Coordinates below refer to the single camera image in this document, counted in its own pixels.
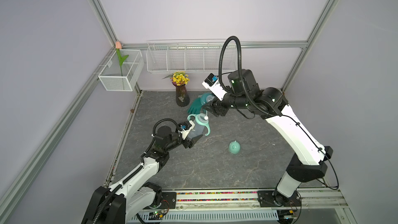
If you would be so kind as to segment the clear plastic baby bottle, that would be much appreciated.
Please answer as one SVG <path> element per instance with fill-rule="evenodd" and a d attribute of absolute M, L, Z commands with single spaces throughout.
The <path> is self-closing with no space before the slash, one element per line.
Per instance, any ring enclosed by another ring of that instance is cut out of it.
<path fill-rule="evenodd" d="M 193 130 L 190 131 L 188 137 L 194 138 L 200 135 L 209 136 L 210 135 L 210 126 L 209 126 L 209 117 L 206 120 L 204 113 L 200 113 L 197 115 L 191 114 L 187 117 L 188 120 L 192 120 L 195 124 Z"/>

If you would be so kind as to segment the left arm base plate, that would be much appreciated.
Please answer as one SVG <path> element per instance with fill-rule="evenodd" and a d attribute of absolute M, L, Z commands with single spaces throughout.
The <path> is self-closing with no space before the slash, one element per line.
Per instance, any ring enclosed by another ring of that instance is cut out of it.
<path fill-rule="evenodd" d="M 149 206 L 145 207 L 145 209 L 175 209 L 177 203 L 177 193 L 174 191 L 171 192 L 162 192 L 161 195 L 156 195 L 155 200 Z"/>

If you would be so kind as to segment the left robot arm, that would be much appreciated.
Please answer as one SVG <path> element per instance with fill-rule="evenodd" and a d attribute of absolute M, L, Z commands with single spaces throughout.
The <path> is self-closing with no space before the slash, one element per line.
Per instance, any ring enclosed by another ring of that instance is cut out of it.
<path fill-rule="evenodd" d="M 182 145 L 191 148 L 197 138 L 189 138 L 192 120 L 178 123 L 164 118 L 152 128 L 152 141 L 140 157 L 140 163 L 125 177 L 108 186 L 98 187 L 88 204 L 84 224 L 126 224 L 146 207 L 162 202 L 162 188 L 148 180 L 168 162 L 170 151 Z"/>

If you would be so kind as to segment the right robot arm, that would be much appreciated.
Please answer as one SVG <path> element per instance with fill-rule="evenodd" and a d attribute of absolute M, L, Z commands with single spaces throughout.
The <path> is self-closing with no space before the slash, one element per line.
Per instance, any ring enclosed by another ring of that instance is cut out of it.
<path fill-rule="evenodd" d="M 234 41 L 237 49 L 237 70 L 230 72 L 226 86 L 222 80 L 224 53 Z M 294 151 L 285 173 L 273 192 L 259 194 L 260 203 L 267 206 L 286 206 L 299 197 L 302 183 L 326 176 L 333 149 L 320 144 L 300 123 L 284 93 L 273 87 L 261 90 L 251 70 L 242 68 L 241 44 L 236 36 L 227 38 L 221 48 L 218 75 L 210 74 L 203 82 L 215 98 L 204 104 L 204 110 L 214 116 L 225 116 L 230 109 L 239 113 L 247 109 L 273 126 Z"/>

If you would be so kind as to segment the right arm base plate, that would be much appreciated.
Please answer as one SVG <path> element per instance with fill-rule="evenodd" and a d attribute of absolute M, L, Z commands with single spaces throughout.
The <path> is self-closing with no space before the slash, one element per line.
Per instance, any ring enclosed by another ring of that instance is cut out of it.
<path fill-rule="evenodd" d="M 300 207 L 302 205 L 297 191 L 291 197 L 286 197 L 276 190 L 259 190 L 257 194 L 261 207 Z"/>

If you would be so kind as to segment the teal bottle collar with nipple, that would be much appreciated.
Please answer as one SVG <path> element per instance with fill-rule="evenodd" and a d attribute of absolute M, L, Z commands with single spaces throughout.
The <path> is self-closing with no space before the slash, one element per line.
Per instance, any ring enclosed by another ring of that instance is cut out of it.
<path fill-rule="evenodd" d="M 215 98 L 215 96 L 212 93 L 207 92 L 207 93 L 202 94 L 200 96 L 201 105 L 205 105 L 208 102 L 211 102 L 214 98 Z"/>

